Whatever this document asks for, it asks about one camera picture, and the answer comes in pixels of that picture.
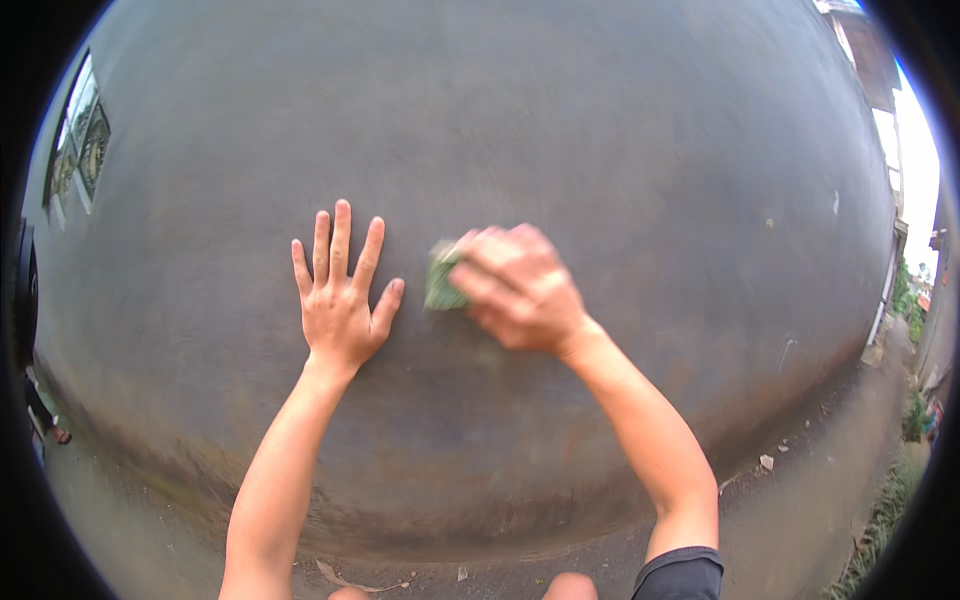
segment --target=sky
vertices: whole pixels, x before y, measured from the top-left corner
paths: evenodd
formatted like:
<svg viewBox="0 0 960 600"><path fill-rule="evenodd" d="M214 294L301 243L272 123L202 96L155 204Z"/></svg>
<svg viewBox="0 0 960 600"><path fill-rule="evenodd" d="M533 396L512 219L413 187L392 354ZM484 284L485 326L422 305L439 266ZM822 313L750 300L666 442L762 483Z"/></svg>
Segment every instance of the sky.
<svg viewBox="0 0 960 600"><path fill-rule="evenodd" d="M922 262L931 273L936 273L937 252L928 244L933 215L937 210L940 162L924 113L902 71L900 82L903 91L894 90L894 101L900 120L900 153L903 156L903 220L910 227L903 256L910 273L917 275ZM877 118L877 128L881 131L882 141L885 128L881 119L882 116Z"/></svg>

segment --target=dry leaf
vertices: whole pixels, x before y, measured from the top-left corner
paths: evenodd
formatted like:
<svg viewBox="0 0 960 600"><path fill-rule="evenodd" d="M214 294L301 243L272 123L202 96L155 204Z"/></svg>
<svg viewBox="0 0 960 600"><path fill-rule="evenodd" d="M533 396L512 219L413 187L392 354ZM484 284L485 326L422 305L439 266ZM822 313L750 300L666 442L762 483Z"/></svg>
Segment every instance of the dry leaf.
<svg viewBox="0 0 960 600"><path fill-rule="evenodd" d="M378 591L387 591L388 589L393 589L393 588L406 588L410 585L410 582L407 581L401 584L396 584L395 586L390 586L389 588L368 588L367 586L352 584L349 581L340 579L339 577L337 577L337 573L336 571L333 570L332 566L326 563L321 563L317 559L314 559L314 561L317 561L317 568L320 570L320 572L331 584L336 584L344 588L357 588L357 589L362 589L366 593L376 593Z"/></svg>
<svg viewBox="0 0 960 600"><path fill-rule="evenodd" d="M723 495L723 490L724 490L729 484L733 483L734 481L736 481L736 480L739 479L739 478L740 478L740 473L737 473L736 475L734 475L733 477L731 477L731 478L728 479L727 481L725 481L725 482L723 482L722 484L720 484L720 488L717 490L717 495Z"/></svg>

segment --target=scratch mark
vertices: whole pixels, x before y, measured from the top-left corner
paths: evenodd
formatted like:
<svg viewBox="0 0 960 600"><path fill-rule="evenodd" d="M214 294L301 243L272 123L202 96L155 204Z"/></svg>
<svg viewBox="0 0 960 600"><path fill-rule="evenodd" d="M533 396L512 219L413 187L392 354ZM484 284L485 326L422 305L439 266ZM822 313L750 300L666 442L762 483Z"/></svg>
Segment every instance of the scratch mark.
<svg viewBox="0 0 960 600"><path fill-rule="evenodd" d="M794 340L789 336L787 337L786 343L783 345L783 350L780 352L780 360L777 363L777 372L783 372L783 360L786 358L786 353L790 350L791 346L797 343L797 340Z"/></svg>

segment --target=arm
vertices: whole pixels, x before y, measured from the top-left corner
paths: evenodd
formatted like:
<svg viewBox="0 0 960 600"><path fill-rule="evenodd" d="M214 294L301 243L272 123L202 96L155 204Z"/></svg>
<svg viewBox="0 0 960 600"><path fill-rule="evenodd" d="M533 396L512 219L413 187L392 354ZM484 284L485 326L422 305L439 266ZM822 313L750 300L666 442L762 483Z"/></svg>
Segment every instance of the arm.
<svg viewBox="0 0 960 600"><path fill-rule="evenodd" d="M371 313L371 281L383 245L384 223L374 218L353 278L347 277L350 206L317 214L313 269L303 244L292 243L303 335L310 355L297 385L253 456L233 504L221 598L289 598L300 529L310 503L320 442L344 390L390 334L403 280L394 279Z"/></svg>
<svg viewBox="0 0 960 600"><path fill-rule="evenodd" d="M470 316L506 348L556 355L587 385L657 510L647 561L676 548L716 548L717 485L684 419L584 308L570 273L536 228L489 228L460 244L450 274Z"/></svg>

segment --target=person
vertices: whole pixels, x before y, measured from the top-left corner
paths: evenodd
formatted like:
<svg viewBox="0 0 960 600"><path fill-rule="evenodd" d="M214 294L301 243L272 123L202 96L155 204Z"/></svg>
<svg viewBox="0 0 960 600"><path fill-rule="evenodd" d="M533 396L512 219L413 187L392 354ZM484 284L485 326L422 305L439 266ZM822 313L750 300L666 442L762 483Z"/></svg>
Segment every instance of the person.
<svg viewBox="0 0 960 600"><path fill-rule="evenodd" d="M403 296L390 281L371 311L369 293L383 246L374 218L353 277L348 276L350 206L317 213L313 277L293 240L303 335L310 353L293 392L257 449L237 494L227 533L220 598L290 598L300 529L324 431L357 370L384 343ZM465 261L449 276L470 300L468 314L505 348L548 352L573 370L607 414L657 512L635 600L719 597L717 485L680 414L590 317L569 271L530 225L471 231ZM586 575L562 573L543 600L596 599ZM341 588L329 600L367 600Z"/></svg>
<svg viewBox="0 0 960 600"><path fill-rule="evenodd" d="M70 444L73 435L69 431L57 427L57 420L54 419L54 416L47 410L43 400L40 399L40 395L36 392L36 387L34 387L34 382L31 381L30 377L26 374L22 375L22 379L23 396L27 399L27 406L33 409L34 416L36 420L39 421L40 427L43 430L43 435L49 432L54 435L54 440L57 440L57 444Z"/></svg>

